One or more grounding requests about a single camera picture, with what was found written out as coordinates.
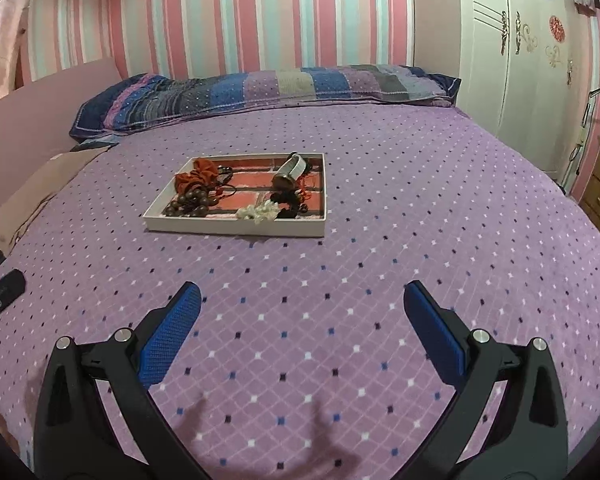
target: screw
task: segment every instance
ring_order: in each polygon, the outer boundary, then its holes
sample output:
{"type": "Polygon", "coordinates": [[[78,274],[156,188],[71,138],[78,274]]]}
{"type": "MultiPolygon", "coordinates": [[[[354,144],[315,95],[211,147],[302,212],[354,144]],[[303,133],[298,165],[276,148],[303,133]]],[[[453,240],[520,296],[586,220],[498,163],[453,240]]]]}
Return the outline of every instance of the screw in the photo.
{"type": "Polygon", "coordinates": [[[535,337],[533,340],[533,344],[536,347],[536,350],[546,350],[546,341],[541,337],[535,337]]]}
{"type": "Polygon", "coordinates": [[[63,335],[58,341],[56,341],[56,348],[58,350],[64,350],[71,344],[71,338],[63,335]]]}
{"type": "Polygon", "coordinates": [[[486,330],[483,330],[481,328],[474,330],[472,335],[474,336],[474,339],[478,343],[486,343],[489,339],[491,339],[491,336],[489,335],[489,333],[486,330]]]}
{"type": "Polygon", "coordinates": [[[114,339],[119,343],[124,343],[131,339],[132,332],[128,328],[121,328],[116,330],[116,333],[113,335],[114,339]]]}

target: white tray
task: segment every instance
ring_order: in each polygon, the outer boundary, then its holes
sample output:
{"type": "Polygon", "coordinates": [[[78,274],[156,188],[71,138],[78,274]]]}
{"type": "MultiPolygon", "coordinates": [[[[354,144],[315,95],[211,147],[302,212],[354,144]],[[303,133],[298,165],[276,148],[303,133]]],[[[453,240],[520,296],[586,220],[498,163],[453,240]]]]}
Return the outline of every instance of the white tray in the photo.
{"type": "MultiPolygon", "coordinates": [[[[321,218],[294,218],[262,221],[256,224],[253,220],[238,220],[237,218],[189,218],[178,216],[165,216],[162,214],[175,195],[173,177],[164,187],[149,209],[142,215],[144,224],[149,231],[163,231],[170,233],[196,233],[213,235],[246,235],[246,236],[271,236],[271,237],[301,237],[322,238],[324,225],[327,221],[327,183],[326,165],[323,153],[300,153],[302,158],[318,158],[322,167],[322,211],[321,218]]],[[[226,160],[245,160],[249,158],[286,158],[288,153],[248,153],[245,155],[208,156],[222,165],[226,160]]],[[[193,161],[189,161],[177,173],[189,173],[193,170],[193,161]]]]}

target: white wardrobe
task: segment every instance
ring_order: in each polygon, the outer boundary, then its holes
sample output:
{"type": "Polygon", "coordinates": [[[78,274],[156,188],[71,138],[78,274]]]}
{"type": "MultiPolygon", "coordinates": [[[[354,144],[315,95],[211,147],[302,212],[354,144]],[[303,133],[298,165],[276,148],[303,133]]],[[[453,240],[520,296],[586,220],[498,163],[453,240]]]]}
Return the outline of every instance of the white wardrobe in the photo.
{"type": "Polygon", "coordinates": [[[571,0],[461,0],[458,106],[540,170],[558,178],[577,97],[571,0]]]}

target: lamp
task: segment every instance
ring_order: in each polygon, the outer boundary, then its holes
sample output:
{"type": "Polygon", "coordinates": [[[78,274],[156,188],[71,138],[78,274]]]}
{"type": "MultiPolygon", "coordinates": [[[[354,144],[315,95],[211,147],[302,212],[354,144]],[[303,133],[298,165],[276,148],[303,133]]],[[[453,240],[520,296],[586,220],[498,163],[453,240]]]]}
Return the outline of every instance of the lamp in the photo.
{"type": "MultiPolygon", "coordinates": [[[[587,99],[587,106],[584,110],[584,115],[582,116],[582,122],[580,123],[580,126],[582,128],[582,132],[580,133],[580,140],[575,145],[574,149],[571,151],[571,155],[569,156],[569,165],[567,166],[567,171],[564,173],[564,178],[562,180],[562,183],[559,185],[560,189],[562,190],[562,192],[564,194],[567,194],[567,192],[565,190],[565,186],[567,184],[567,181],[570,179],[571,168],[573,166],[573,163],[575,162],[578,154],[580,153],[580,150],[582,150],[589,142],[589,135],[591,133],[591,128],[589,125],[589,129],[586,130],[587,121],[589,121],[591,109],[593,108],[592,103],[595,102],[596,97],[598,97],[599,95],[600,95],[600,88],[597,88],[597,89],[589,92],[589,97],[587,99]]],[[[580,161],[578,162],[578,167],[576,168],[576,171],[575,171],[576,176],[578,176],[580,174],[581,165],[582,165],[582,158],[580,158],[580,161]]]]}

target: polka dot pattern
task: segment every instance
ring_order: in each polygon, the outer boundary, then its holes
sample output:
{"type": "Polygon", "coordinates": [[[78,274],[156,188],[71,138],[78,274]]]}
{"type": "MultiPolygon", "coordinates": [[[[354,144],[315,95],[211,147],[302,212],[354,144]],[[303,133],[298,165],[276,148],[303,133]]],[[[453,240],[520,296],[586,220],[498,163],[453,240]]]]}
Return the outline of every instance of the polka dot pattern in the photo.
{"type": "MultiPolygon", "coordinates": [[[[570,449],[600,413],[600,234],[454,109],[288,108],[135,134],[47,205],[0,273],[12,268],[27,291],[0,318],[0,411],[23,452],[54,341],[132,328],[185,280],[200,286],[202,313],[150,392],[215,479],[337,469],[385,480],[400,468],[452,396],[404,315],[414,279],[470,328],[547,339],[570,449]],[[142,213],[188,158],[293,150],[326,154],[324,239],[145,230],[142,213]]],[[[141,458],[101,392],[123,448],[141,458]]]]}

